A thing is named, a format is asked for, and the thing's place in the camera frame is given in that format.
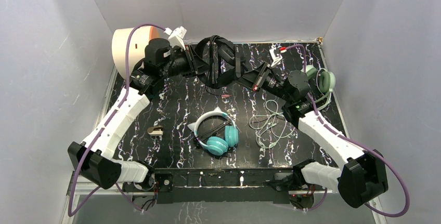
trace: marble tabletop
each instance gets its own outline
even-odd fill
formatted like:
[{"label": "marble tabletop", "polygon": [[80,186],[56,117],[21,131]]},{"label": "marble tabletop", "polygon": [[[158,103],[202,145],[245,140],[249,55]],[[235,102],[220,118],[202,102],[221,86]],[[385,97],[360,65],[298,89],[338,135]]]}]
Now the marble tabletop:
[{"label": "marble tabletop", "polygon": [[[247,58],[249,69],[257,68],[261,62],[270,62],[269,49],[273,46],[289,46],[293,43],[255,43],[238,44]],[[303,43],[307,50],[308,63],[316,68],[323,68],[323,60],[317,43]],[[283,54],[283,61],[274,71],[285,78],[292,70],[302,68],[302,58],[298,51],[291,50]],[[310,81],[315,98],[320,92],[315,86],[315,79]],[[123,87],[123,79],[118,75],[114,82],[110,99],[111,107]],[[115,159],[126,161],[141,160],[154,168],[286,168],[302,162],[305,159],[315,159],[321,164],[335,166],[334,161],[326,152],[307,135],[287,124],[285,134],[294,129],[288,138],[281,139],[271,150],[261,149],[256,143],[256,130],[248,126],[251,116],[268,114],[264,107],[266,100],[273,99],[279,103],[279,112],[284,102],[274,95],[259,91],[257,93],[245,89],[238,84],[231,84],[219,90],[209,89],[215,94],[228,94],[221,98],[209,94],[205,86],[197,78],[169,78],[165,81],[164,89],[159,96],[144,109],[129,127],[115,152]],[[275,110],[275,105],[268,106]],[[214,157],[195,145],[187,125],[207,111],[220,107],[230,114],[239,128],[239,144],[224,157]],[[322,110],[325,118],[338,130],[344,133],[342,120],[334,100]],[[222,120],[207,120],[204,128],[221,123]],[[278,120],[274,128],[280,134],[284,120]],[[150,137],[147,128],[162,125],[162,137]],[[268,145],[275,137],[266,133],[264,142]]]}]

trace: ear cup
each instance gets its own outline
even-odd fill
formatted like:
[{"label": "ear cup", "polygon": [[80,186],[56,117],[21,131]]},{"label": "ear cup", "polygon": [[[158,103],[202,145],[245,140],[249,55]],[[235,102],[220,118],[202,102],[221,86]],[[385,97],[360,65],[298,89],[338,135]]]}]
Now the ear cup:
[{"label": "ear cup", "polygon": [[310,80],[311,78],[313,78],[317,73],[317,69],[309,64],[306,66],[306,76],[308,77],[308,80]]},{"label": "ear cup", "polygon": [[222,138],[210,137],[205,148],[213,155],[222,155],[228,151],[228,144]]},{"label": "ear cup", "polygon": [[239,131],[234,126],[225,127],[225,141],[229,147],[234,147],[239,143]]},{"label": "ear cup", "polygon": [[327,93],[335,87],[335,76],[332,72],[322,71],[320,73],[320,82],[318,89],[321,93]]}]

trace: gray wall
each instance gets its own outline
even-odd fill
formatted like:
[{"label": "gray wall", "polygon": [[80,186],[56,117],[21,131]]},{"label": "gray wall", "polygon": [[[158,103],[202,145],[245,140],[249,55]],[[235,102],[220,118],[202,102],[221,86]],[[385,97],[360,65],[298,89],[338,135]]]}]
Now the gray wall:
[{"label": "gray wall", "polygon": [[111,31],[94,0],[0,0],[0,223],[58,223],[67,147],[95,123]]},{"label": "gray wall", "polygon": [[[354,139],[381,151],[403,176],[410,212],[388,223],[439,223],[441,0],[344,0],[325,56]],[[392,173],[384,209],[404,195]]]},{"label": "gray wall", "polygon": [[[317,201],[322,195],[315,194]],[[372,224],[367,208],[354,209],[338,194],[328,194],[319,209],[304,214],[272,202],[185,202],[158,204],[141,215],[120,195],[94,195],[75,216],[74,224]]]},{"label": "gray wall", "polygon": [[112,31],[149,22],[187,28],[187,39],[324,36],[342,0],[95,0]]}]

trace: marble pattern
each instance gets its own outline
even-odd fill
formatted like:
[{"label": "marble pattern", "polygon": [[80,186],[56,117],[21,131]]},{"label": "marble pattern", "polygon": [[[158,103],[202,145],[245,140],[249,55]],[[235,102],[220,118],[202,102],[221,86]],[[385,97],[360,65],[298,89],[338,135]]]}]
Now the marble pattern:
[{"label": "marble pattern", "polygon": [[[286,47],[292,44],[256,43],[239,44],[239,47],[247,57],[247,67],[255,69],[263,61],[270,62],[269,49],[273,46]],[[322,68],[323,61],[318,45],[305,43],[304,46],[309,55],[308,63],[316,68]],[[274,69],[275,72],[285,78],[290,71],[300,70],[302,58],[299,53],[299,50],[285,52],[283,61]],[[223,65],[222,69],[225,70],[228,67]],[[109,107],[116,101],[122,87],[123,80],[118,75]],[[311,83],[311,88],[313,95],[318,98],[320,92],[316,89],[315,79],[314,84]],[[309,158],[322,164],[335,166],[331,157],[318,144],[298,130],[294,130],[290,137],[281,139],[271,150],[261,149],[256,144],[257,131],[248,126],[249,118],[257,114],[267,114],[264,108],[265,100],[276,100],[280,108],[284,104],[283,100],[262,90],[254,93],[238,84],[231,84],[219,90],[209,90],[212,93],[227,94],[230,97],[221,98],[210,95],[197,78],[179,76],[166,79],[164,89],[159,96],[153,99],[128,129],[114,158],[126,161],[142,160],[155,168],[283,168],[291,167]],[[193,140],[188,138],[190,130],[187,128],[187,125],[195,122],[200,115],[216,107],[230,114],[239,128],[238,146],[220,159],[197,148]],[[323,109],[322,113],[338,130],[344,132],[334,101]],[[164,136],[152,138],[147,134],[147,128],[155,125],[164,127]],[[279,134],[282,131],[283,125],[283,121],[280,120],[275,127],[276,133]],[[293,128],[291,124],[288,124],[284,134],[291,132]],[[274,140],[274,136],[269,134],[263,137],[267,139],[266,144]]]}]

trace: robotic arm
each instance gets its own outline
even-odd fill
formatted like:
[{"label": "robotic arm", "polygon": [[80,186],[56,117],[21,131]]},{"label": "robotic arm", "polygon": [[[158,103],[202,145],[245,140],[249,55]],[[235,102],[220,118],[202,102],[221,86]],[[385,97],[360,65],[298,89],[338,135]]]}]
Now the robotic arm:
[{"label": "robotic arm", "polygon": [[[338,165],[338,168],[333,168],[314,160],[295,165],[290,178],[299,187],[309,183],[332,189],[339,192],[352,207],[359,207],[388,190],[384,163],[360,147],[342,140],[339,137],[342,134],[333,127],[331,128],[338,135],[331,133],[325,127],[331,124],[319,120],[320,113],[317,115],[313,111],[312,103],[307,99],[310,89],[304,72],[292,71],[283,81],[272,71],[274,64],[270,65],[267,62],[263,62],[253,71],[247,71],[244,56],[232,42],[212,36],[203,39],[193,49],[183,44],[182,37],[182,29],[179,28],[170,34],[170,41],[162,38],[150,40],[144,49],[145,57],[139,60],[128,78],[128,94],[126,89],[123,89],[115,105],[98,127],[80,144],[70,144],[68,154],[74,168],[80,169],[82,176],[104,189],[121,182],[137,182],[144,188],[151,188],[151,166],[143,161],[127,162],[114,160],[112,157],[136,116],[163,88],[164,79],[182,75],[197,76],[211,88],[220,88],[236,82],[247,89],[263,89],[285,100],[282,110],[286,120],[309,135]],[[206,63],[201,58],[208,41],[210,56],[213,56],[212,43],[216,43],[218,59],[223,59],[234,67],[223,74],[219,71],[217,79],[213,75],[213,61]],[[97,136],[98,139],[90,148],[84,163],[78,168],[81,157]]]}]

